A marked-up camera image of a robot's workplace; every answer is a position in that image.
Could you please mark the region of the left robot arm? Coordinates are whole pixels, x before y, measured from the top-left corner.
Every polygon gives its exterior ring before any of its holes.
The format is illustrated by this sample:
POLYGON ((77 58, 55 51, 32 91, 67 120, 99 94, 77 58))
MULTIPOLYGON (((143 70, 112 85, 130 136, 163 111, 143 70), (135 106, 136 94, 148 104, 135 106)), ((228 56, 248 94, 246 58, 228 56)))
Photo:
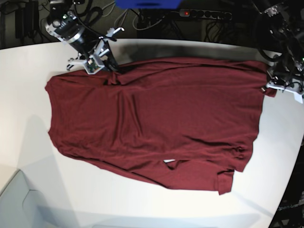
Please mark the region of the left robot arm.
POLYGON ((267 70, 266 88, 304 96, 304 2, 302 0, 253 0, 258 11, 253 32, 260 55, 273 65, 267 70), (266 22, 281 55, 268 56, 258 43, 258 26, 266 22))

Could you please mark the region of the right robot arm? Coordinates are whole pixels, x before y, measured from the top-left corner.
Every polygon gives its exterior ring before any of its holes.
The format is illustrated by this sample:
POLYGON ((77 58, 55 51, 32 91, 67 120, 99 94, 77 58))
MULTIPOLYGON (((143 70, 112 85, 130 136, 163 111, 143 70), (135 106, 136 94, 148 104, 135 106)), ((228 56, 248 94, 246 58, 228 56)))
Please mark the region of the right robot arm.
POLYGON ((91 8, 90 0, 86 10, 78 13, 76 6, 83 3, 83 0, 51 0, 46 32, 77 51, 77 57, 68 60, 68 71, 79 66, 89 75, 101 70, 117 71, 118 63, 109 41, 115 42, 114 36, 124 28, 110 28, 105 35, 95 31, 91 26, 103 16, 103 9, 91 8))

